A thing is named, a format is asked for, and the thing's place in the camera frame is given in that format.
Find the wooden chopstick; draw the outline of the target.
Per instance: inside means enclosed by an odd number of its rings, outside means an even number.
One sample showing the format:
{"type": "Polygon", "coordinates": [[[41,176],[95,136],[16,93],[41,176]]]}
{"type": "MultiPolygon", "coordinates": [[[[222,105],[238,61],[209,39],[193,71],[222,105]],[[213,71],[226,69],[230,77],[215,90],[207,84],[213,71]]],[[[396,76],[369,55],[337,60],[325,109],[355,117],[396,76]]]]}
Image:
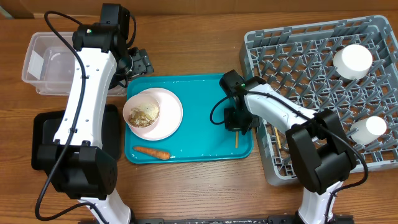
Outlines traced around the wooden chopstick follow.
{"type": "Polygon", "coordinates": [[[237,149],[239,146],[239,132],[235,132],[235,148],[237,149]]]}
{"type": "Polygon", "coordinates": [[[279,137],[279,132],[278,132],[278,130],[277,130],[276,127],[274,127],[274,132],[275,132],[275,137],[276,137],[277,145],[278,145],[279,149],[282,149],[282,145],[281,145],[280,137],[279,137]]]}

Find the pink bowl with food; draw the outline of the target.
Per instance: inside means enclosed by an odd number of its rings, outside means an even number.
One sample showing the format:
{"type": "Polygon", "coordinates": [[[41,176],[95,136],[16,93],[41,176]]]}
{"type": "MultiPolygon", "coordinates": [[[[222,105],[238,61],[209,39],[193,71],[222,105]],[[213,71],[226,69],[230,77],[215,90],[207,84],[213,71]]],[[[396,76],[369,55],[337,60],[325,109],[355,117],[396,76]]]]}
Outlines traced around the pink bowl with food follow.
{"type": "Polygon", "coordinates": [[[150,94],[134,95],[124,104],[123,118],[133,131],[153,129],[158,123],[159,116],[159,102],[150,94]]]}

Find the pink round plate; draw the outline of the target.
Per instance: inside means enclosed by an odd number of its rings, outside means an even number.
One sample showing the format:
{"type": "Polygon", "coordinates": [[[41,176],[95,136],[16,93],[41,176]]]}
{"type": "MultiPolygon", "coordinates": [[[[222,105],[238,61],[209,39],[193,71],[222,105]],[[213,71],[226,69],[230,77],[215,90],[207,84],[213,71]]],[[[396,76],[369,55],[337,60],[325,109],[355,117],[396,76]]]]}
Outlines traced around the pink round plate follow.
{"type": "Polygon", "coordinates": [[[171,136],[183,119],[183,107],[179,98],[165,88],[149,88],[138,95],[153,97],[160,106],[160,115],[156,123],[148,128],[133,128],[131,131],[141,139],[159,141],[171,136]]]}

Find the large white bowl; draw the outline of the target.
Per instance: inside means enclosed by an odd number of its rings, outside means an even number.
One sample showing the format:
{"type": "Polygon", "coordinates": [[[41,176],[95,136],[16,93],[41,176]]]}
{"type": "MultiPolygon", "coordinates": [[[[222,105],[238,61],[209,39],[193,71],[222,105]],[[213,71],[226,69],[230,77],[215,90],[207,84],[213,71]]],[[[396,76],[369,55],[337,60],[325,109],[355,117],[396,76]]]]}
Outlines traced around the large white bowl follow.
{"type": "Polygon", "coordinates": [[[362,79],[373,63],[371,52],[359,44],[351,44],[333,57],[333,66],[339,76],[347,80],[362,79]]]}

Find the small white cup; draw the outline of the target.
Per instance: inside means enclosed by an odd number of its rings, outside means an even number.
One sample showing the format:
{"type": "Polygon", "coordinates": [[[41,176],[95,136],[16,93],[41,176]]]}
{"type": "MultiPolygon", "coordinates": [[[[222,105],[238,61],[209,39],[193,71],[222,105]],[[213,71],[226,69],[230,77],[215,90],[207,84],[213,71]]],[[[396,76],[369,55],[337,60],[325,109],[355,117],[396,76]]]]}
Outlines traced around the small white cup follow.
{"type": "Polygon", "coordinates": [[[356,132],[351,135],[353,141],[367,145],[386,132],[387,124],[382,118],[372,116],[353,123],[350,130],[354,129],[356,132]]]}

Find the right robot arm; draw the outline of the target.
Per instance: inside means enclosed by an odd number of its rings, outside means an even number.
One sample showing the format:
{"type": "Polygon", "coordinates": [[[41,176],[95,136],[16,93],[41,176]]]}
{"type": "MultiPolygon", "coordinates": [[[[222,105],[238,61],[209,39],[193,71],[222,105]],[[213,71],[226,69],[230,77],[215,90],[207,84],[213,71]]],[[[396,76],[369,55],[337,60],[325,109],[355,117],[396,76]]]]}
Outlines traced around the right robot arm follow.
{"type": "Polygon", "coordinates": [[[260,77],[245,80],[235,70],[220,79],[232,106],[224,110],[228,131],[246,134],[266,120],[285,134],[294,172],[303,185],[303,200],[289,223],[353,223],[337,217],[333,204],[338,192],[367,181],[366,161],[348,141],[338,114],[295,104],[260,77]]]}

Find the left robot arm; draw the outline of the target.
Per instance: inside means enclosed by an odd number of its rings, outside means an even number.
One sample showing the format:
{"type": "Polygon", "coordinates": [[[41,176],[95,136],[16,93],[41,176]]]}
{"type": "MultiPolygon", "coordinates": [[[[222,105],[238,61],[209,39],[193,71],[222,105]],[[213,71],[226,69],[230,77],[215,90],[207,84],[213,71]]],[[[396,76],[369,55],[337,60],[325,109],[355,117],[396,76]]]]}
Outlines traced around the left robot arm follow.
{"type": "Polygon", "coordinates": [[[129,10],[113,3],[103,4],[98,22],[79,24],[66,43],[75,68],[62,121],[52,142],[40,144],[32,155],[33,168],[47,175],[42,193],[53,186],[99,223],[136,221],[116,190],[117,162],[102,143],[109,89],[154,71],[147,52],[133,45],[136,29],[129,10]]]}

